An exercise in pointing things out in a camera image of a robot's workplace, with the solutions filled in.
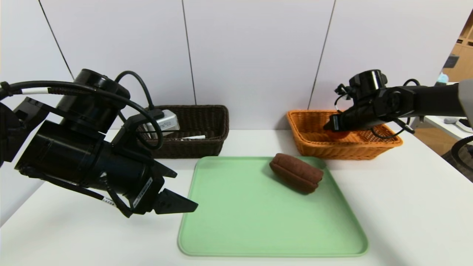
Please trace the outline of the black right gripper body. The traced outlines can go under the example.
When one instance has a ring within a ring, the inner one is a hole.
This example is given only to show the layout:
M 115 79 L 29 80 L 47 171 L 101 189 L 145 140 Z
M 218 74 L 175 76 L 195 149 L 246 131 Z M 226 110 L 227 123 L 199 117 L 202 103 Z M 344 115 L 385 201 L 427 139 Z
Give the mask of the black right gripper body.
M 364 131 L 373 127 L 372 107 L 352 106 L 347 110 L 330 116 L 329 130 L 335 132 Z

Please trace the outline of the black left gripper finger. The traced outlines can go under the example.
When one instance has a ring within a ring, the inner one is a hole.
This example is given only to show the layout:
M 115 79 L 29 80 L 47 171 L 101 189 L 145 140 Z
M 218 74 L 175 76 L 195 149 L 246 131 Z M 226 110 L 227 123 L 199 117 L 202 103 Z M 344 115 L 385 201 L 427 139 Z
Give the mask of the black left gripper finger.
M 170 177 L 176 178 L 177 173 L 168 168 L 167 166 L 163 165 L 162 163 L 154 160 L 152 165 L 152 178 L 159 178 L 159 177 Z
M 198 203 L 165 188 L 157 195 L 153 210 L 158 215 L 191 213 L 197 209 L 198 205 Z

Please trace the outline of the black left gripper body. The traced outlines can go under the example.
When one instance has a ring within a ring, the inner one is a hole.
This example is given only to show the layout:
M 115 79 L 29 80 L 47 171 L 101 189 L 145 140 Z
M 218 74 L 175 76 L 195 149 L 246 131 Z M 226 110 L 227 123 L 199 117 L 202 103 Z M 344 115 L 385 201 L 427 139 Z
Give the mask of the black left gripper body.
M 145 214 L 164 184 L 154 166 L 151 153 L 137 143 L 121 149 L 104 141 L 93 165 L 93 188 L 107 192 L 125 216 Z

